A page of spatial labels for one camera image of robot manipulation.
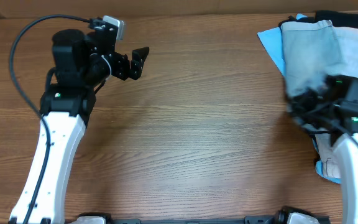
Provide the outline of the light blue denim shorts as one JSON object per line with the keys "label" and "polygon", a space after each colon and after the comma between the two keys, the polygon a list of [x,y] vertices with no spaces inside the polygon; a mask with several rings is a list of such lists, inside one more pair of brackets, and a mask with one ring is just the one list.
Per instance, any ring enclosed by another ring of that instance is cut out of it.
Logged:
{"label": "light blue denim shorts", "polygon": [[358,78],[358,29],[323,20],[285,22],[281,30],[289,100],[309,89],[321,93],[328,75]]}

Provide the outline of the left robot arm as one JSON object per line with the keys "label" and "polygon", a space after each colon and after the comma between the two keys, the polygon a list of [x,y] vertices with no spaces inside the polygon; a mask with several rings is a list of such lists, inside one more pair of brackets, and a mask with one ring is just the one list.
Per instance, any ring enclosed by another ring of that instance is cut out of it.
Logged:
{"label": "left robot arm", "polygon": [[85,134],[96,94],[110,77],[137,80],[148,47],[132,57],[115,51],[114,31],[84,34],[66,29],[52,37],[55,66],[36,109],[41,115],[37,148],[9,223],[64,223],[65,194],[73,158]]}

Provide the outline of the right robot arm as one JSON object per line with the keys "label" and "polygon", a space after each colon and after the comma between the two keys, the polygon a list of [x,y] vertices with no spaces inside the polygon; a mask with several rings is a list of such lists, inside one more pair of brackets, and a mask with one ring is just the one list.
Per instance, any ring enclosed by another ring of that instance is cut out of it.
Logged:
{"label": "right robot arm", "polygon": [[312,135],[328,134],[341,176],[343,223],[358,223],[358,78],[323,75],[287,83],[289,114]]}

